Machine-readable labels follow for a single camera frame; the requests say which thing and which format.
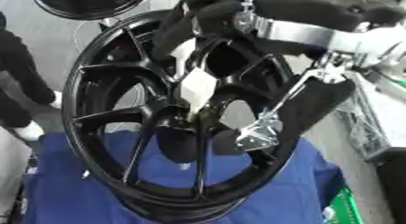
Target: blue cloth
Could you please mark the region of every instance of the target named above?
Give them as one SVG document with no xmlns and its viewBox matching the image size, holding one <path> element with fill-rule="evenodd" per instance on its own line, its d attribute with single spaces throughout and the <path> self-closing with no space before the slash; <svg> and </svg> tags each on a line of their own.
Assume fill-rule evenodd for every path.
<svg viewBox="0 0 406 224">
<path fill-rule="evenodd" d="M 120 131 L 107 134 L 106 145 L 118 161 L 126 161 L 136 134 Z M 83 180 L 84 168 L 69 149 L 63 133 L 47 134 L 41 139 L 36 174 L 25 176 L 28 208 L 24 224 L 144 224 L 152 223 L 124 208 L 109 190 L 92 175 Z M 247 156 L 210 154 L 208 183 L 239 173 L 250 162 Z M 140 175 L 160 184 L 187 187 L 196 166 L 189 170 L 166 160 L 156 140 L 143 155 Z M 322 209 L 344 186 L 340 170 L 327 163 L 306 140 L 284 169 L 264 188 L 216 224 L 323 223 Z"/>
</svg>

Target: wire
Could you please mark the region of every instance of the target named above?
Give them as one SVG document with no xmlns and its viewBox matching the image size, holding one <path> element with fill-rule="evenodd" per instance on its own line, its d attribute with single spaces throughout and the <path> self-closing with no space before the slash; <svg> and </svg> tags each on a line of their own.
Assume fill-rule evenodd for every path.
<svg viewBox="0 0 406 224">
<path fill-rule="evenodd" d="M 84 22 L 82 22 L 81 24 L 78 24 L 78 26 L 76 26 L 76 28 L 75 28 L 74 31 L 73 31 L 72 39 L 73 39 L 73 42 L 74 42 L 74 46 L 75 46 L 75 48 L 76 48 L 76 51 L 78 51 L 78 53 L 81 51 L 81 48 L 80 48 L 80 46 L 79 46 L 78 40 L 76 39 L 76 35 L 78 34 L 79 30 L 80 30 L 85 24 L 87 24 L 87 23 L 89 23 L 89 22 L 90 22 L 90 21 L 84 21 Z"/>
<path fill-rule="evenodd" d="M 137 91 L 137 96 L 135 98 L 134 103 L 131 105 L 131 107 L 135 107 L 138 103 L 140 103 L 140 97 L 141 97 L 141 90 L 140 87 L 138 86 L 139 84 L 135 85 L 134 88 Z M 118 124 L 114 129 L 112 129 L 110 132 L 115 132 L 117 131 L 120 127 L 122 127 L 125 124 L 125 122 L 122 122 Z"/>
</svg>

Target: metal clamp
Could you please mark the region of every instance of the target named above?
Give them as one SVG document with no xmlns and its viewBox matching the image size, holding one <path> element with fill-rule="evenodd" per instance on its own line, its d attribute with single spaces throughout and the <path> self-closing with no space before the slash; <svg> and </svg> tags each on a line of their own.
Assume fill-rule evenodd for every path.
<svg viewBox="0 0 406 224">
<path fill-rule="evenodd" d="M 305 87 L 305 83 L 310 78 L 317 78 L 324 83 L 340 83 L 346 78 L 344 72 L 353 67 L 352 57 L 339 54 L 327 53 L 320 61 L 304 72 L 299 81 L 289 90 L 280 102 L 271 110 L 263 111 L 258 120 L 239 130 L 236 144 L 241 151 L 254 151 L 279 144 L 278 134 L 284 128 L 284 124 L 279 120 L 278 111 L 283 105 L 293 99 Z"/>
</svg>

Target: wheel spoke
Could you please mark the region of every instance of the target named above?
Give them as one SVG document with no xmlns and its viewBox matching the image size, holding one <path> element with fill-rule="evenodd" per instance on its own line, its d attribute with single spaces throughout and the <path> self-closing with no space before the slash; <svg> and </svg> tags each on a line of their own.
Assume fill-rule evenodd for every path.
<svg viewBox="0 0 406 224">
<path fill-rule="evenodd" d="M 134 33 L 129 28 L 124 28 L 125 33 L 131 38 L 137 50 L 140 52 L 141 59 L 148 59 L 148 54 L 145 48 L 142 46 L 140 41 L 134 35 Z"/>
<path fill-rule="evenodd" d="M 119 63 L 101 63 L 101 64 L 92 64 L 84 65 L 80 70 L 84 73 L 125 73 L 125 72 L 134 72 L 134 69 L 139 70 L 140 66 L 137 63 L 132 62 L 119 62 Z"/>
<path fill-rule="evenodd" d="M 157 105 L 163 104 L 165 101 L 155 102 Z M 163 108 L 162 106 L 158 109 L 154 109 L 156 112 L 152 114 L 148 120 L 144 122 L 143 127 L 140 130 L 139 138 L 135 144 L 134 150 L 131 155 L 131 159 L 129 162 L 128 167 L 124 171 L 122 181 L 124 183 L 134 183 L 134 181 L 138 181 L 138 167 L 140 164 L 140 158 L 142 153 L 147 148 L 147 145 L 155 134 L 156 128 L 165 121 L 168 117 L 175 115 L 176 112 L 179 111 L 179 107 L 165 105 Z"/>
<path fill-rule="evenodd" d="M 197 198 L 204 194 L 208 160 L 208 129 L 200 117 L 197 120 L 198 162 L 197 174 L 193 190 Z"/>
<path fill-rule="evenodd" d="M 83 129 L 93 131 L 102 125 L 113 122 L 138 122 L 143 123 L 151 116 L 149 105 L 116 111 L 99 112 L 74 119 Z"/>
<path fill-rule="evenodd" d="M 138 166 L 140 164 L 140 158 L 142 156 L 142 153 L 147 148 L 150 139 L 154 135 L 154 129 L 157 124 L 156 122 L 157 120 L 152 118 L 150 121 L 145 123 L 144 126 L 141 128 L 139 137 L 137 139 L 137 142 L 131 155 L 130 163 L 122 176 L 121 179 L 122 182 L 128 184 L 137 181 L 139 179 Z"/>
</svg>

